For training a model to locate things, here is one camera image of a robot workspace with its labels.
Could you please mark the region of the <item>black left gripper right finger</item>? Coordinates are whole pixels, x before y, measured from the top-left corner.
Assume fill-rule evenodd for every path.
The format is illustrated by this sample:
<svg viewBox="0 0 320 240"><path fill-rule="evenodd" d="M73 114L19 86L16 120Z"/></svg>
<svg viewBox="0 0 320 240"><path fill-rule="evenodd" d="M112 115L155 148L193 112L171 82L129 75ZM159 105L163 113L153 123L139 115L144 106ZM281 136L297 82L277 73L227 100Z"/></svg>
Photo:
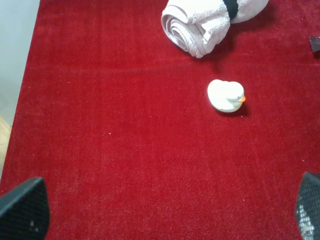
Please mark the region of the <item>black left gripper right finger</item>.
<svg viewBox="0 0 320 240"><path fill-rule="evenodd" d="M303 240L320 239L320 175L305 172L295 205L295 218Z"/></svg>

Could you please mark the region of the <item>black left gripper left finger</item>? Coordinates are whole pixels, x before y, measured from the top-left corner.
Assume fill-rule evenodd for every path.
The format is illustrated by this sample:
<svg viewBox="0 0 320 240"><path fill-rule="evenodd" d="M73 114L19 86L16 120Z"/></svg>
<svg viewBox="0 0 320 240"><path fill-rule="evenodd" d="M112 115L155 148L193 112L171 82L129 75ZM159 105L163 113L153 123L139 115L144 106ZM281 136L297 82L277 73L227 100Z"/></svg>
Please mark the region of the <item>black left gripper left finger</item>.
<svg viewBox="0 0 320 240"><path fill-rule="evenodd" d="M44 240L50 225L45 180L32 177L0 197L2 240Z"/></svg>

